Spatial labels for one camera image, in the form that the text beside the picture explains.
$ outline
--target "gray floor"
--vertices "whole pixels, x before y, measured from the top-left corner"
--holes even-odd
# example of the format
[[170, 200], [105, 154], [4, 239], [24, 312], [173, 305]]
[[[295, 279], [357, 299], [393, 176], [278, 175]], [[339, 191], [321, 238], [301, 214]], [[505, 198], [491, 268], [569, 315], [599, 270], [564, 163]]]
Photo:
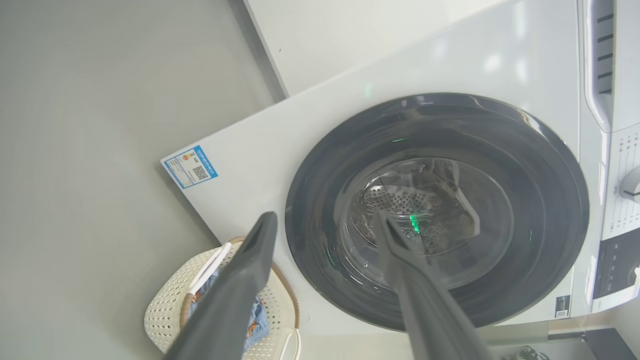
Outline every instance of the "gray floor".
[[227, 0], [0, 0], [0, 359], [159, 359], [214, 238], [163, 156], [273, 103]]

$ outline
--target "washing machine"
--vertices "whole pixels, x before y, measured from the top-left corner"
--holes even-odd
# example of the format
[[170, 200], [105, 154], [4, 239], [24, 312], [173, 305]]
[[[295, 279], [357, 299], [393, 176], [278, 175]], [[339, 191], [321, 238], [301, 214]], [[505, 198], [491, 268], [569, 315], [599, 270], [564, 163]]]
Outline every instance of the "washing machine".
[[506, 1], [163, 167], [221, 240], [277, 213], [274, 262], [302, 332], [404, 330], [378, 264], [377, 209], [478, 327], [601, 311], [637, 295], [640, 265], [640, 119], [618, 100], [635, 94], [632, 83], [617, 80], [638, 72], [618, 65], [614, 51], [632, 33], [618, 28], [632, 17], [613, 10]]

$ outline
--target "laundry basket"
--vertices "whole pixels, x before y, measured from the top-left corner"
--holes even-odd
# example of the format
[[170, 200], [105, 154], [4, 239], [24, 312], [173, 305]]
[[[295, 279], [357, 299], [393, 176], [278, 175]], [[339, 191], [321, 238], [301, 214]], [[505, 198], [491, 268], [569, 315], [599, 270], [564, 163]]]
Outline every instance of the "laundry basket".
[[[220, 269], [231, 261], [243, 240], [244, 237], [238, 237], [229, 241], [232, 246], [227, 258], [220, 264]], [[189, 284], [214, 251], [215, 249], [211, 249], [189, 259], [169, 278], [149, 304], [145, 313], [145, 330], [162, 352], [166, 353], [186, 324], [191, 303]], [[267, 285], [258, 297], [264, 304], [269, 320], [269, 336], [247, 350], [243, 360], [280, 360], [294, 336], [297, 340], [295, 360], [298, 360], [301, 350], [298, 301], [275, 264], [272, 264]]]

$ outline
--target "door glass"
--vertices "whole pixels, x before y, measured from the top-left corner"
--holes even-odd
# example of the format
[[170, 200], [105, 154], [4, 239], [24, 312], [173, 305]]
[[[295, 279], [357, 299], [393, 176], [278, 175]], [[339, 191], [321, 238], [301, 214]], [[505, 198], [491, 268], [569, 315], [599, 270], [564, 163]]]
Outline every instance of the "door glass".
[[504, 190], [489, 175], [459, 161], [397, 161], [349, 188], [339, 234], [346, 260], [386, 288], [372, 224], [378, 209], [399, 224], [415, 253], [450, 288], [489, 271], [513, 234], [513, 212]]

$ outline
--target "clothes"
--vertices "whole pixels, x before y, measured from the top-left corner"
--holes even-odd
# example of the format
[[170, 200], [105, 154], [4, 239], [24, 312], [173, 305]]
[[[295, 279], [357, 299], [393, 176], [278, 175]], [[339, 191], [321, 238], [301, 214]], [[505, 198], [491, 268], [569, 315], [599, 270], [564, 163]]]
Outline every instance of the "clothes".
[[[219, 275], [220, 270], [216, 269], [207, 281], [205, 281], [202, 287], [196, 291], [189, 307], [189, 317], [191, 317], [196, 307], [198, 307], [200, 300], [207, 290], [213, 286], [213, 283], [216, 282]], [[264, 339], [265, 336], [269, 335], [269, 320], [267, 319], [267, 314], [264, 306], [262, 305], [262, 301], [258, 297], [255, 297], [255, 301], [253, 302], [247, 328], [247, 339], [244, 341], [243, 353], [260, 342], [260, 340]]]

